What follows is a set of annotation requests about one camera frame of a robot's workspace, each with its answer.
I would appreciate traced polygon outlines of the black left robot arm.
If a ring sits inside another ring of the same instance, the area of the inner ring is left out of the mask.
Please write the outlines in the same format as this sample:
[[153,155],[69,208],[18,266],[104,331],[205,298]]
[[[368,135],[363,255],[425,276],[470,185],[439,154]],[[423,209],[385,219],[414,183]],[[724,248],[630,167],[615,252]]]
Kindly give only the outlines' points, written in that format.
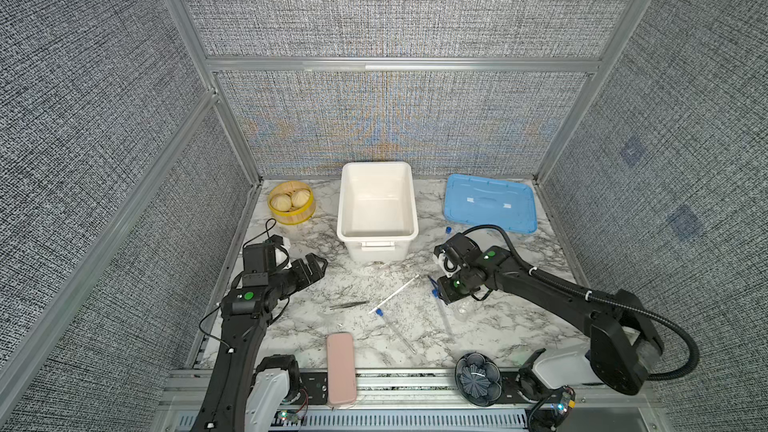
[[243,260],[241,285],[225,295],[219,352],[194,431],[243,431],[258,350],[280,300],[324,278],[329,262],[309,253],[287,270]]

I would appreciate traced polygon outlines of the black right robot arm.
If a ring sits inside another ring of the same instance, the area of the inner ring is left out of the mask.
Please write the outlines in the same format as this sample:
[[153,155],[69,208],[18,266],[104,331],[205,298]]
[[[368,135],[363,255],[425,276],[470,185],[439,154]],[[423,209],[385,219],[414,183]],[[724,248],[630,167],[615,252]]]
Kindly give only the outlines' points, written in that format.
[[526,262],[512,247],[483,250],[459,236],[436,246],[434,259],[444,273],[437,281],[444,303],[475,299],[482,288],[503,292],[556,315],[586,337],[586,343],[569,349],[539,349],[524,362],[518,386],[527,399],[587,384],[632,396],[658,379],[653,368],[664,352],[656,329],[661,318],[632,293],[587,289]]

